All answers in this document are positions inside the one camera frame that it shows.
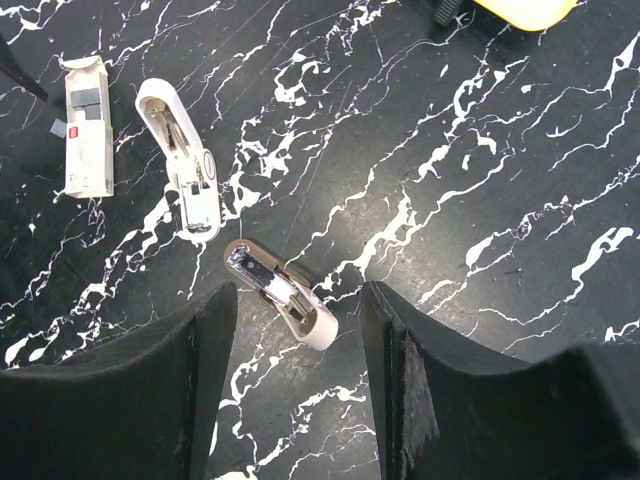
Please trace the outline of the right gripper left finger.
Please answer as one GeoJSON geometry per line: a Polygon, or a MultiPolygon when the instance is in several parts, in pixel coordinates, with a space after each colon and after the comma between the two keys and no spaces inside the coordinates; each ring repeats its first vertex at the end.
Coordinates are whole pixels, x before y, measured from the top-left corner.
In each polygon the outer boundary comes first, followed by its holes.
{"type": "Polygon", "coordinates": [[[5,479],[202,479],[237,323],[225,283],[55,365],[1,374],[5,479]]]}

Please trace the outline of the white staple box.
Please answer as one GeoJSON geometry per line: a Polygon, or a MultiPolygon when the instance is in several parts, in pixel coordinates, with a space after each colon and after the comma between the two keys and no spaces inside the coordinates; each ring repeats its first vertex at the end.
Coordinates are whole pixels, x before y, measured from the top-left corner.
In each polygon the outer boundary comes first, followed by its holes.
{"type": "Polygon", "coordinates": [[[99,55],[63,63],[65,76],[66,195],[74,198],[104,198],[114,195],[113,128],[108,72],[99,55]],[[99,88],[102,120],[85,119],[84,108],[73,109],[70,93],[99,88]]]}

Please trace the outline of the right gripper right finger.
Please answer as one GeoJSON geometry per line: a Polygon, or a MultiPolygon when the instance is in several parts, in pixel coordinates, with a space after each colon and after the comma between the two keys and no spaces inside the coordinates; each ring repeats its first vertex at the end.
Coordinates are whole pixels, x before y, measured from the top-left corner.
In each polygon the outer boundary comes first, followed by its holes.
{"type": "Polygon", "coordinates": [[[360,292],[385,479],[635,479],[639,348],[583,344],[536,363],[491,350],[388,285],[360,292]]]}

